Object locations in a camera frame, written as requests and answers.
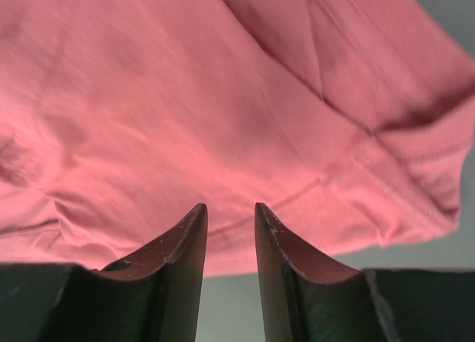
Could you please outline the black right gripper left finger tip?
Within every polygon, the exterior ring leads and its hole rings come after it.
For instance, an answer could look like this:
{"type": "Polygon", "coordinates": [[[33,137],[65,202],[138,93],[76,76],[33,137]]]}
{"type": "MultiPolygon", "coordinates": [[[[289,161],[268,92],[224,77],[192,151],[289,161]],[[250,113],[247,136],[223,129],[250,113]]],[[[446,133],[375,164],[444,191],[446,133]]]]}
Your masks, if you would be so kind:
{"type": "Polygon", "coordinates": [[[3,341],[193,341],[207,208],[103,270],[76,264],[1,265],[3,341]]]}

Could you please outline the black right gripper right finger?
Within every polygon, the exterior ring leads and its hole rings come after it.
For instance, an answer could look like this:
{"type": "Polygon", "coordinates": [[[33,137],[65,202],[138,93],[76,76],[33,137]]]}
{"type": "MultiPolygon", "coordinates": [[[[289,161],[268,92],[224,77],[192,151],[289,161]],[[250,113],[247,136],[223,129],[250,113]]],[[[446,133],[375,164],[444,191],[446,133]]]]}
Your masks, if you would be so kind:
{"type": "Polygon", "coordinates": [[[268,341],[472,341],[473,269],[349,267],[255,206],[268,341]]]}

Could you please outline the salmon pink t-shirt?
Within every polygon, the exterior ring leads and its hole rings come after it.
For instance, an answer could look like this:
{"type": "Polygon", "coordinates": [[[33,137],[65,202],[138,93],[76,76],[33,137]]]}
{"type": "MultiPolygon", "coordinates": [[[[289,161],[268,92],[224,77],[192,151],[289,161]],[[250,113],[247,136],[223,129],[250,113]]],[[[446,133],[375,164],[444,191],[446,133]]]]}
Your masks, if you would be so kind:
{"type": "Polygon", "coordinates": [[[474,59],[417,0],[1,0],[1,260],[101,269],[209,207],[323,252],[459,226],[474,59]]]}

